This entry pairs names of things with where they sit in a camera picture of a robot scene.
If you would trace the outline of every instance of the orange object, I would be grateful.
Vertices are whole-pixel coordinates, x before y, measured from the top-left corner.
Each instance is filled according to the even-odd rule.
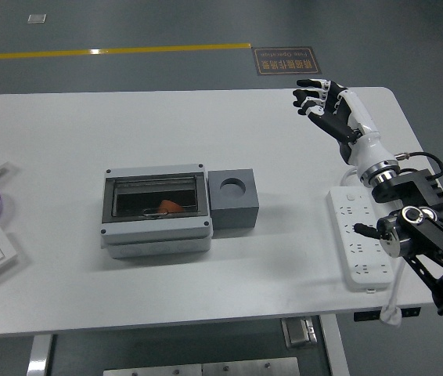
[[[178,205],[175,202],[169,200],[162,200],[162,202],[159,205],[159,208],[157,209],[158,213],[167,212],[168,214],[183,213],[184,211],[185,209],[181,205]]]

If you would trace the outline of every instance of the gray plastic box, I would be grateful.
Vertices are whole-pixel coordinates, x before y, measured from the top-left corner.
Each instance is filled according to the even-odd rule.
[[[207,173],[213,230],[254,227],[258,194],[252,169]]]

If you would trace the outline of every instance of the white table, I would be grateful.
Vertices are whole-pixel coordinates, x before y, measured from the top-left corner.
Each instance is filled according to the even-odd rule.
[[[386,148],[420,145],[393,94],[355,90]],[[19,258],[0,270],[0,335],[286,317],[373,309],[387,292],[347,289],[326,207],[348,169],[291,90],[0,96],[0,225]],[[427,168],[415,158],[412,166]],[[252,168],[253,230],[207,253],[114,260],[100,249],[107,168],[203,163]],[[377,209],[380,215],[384,210]],[[401,306],[431,302],[405,269]]]

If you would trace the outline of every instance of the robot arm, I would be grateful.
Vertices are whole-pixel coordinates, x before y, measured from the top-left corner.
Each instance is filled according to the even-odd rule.
[[[401,200],[404,207],[378,220],[376,229],[361,223],[355,232],[380,239],[392,257],[403,257],[432,292],[443,315],[443,275],[435,278],[418,259],[424,255],[443,268],[443,191],[437,178],[442,163],[424,152],[394,156],[380,142],[380,133],[361,100],[351,90],[326,80],[301,80],[294,91],[298,113],[334,137],[344,161],[357,168],[359,179],[372,187],[376,202]],[[441,171],[401,170],[398,161],[414,155],[433,157]]]

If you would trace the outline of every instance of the power outlet socket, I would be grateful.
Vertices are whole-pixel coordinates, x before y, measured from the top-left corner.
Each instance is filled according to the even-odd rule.
[[[335,186],[327,197],[345,280],[353,290],[374,292],[394,279],[391,258],[380,242],[354,231],[354,224],[376,225],[369,192],[362,186]]]

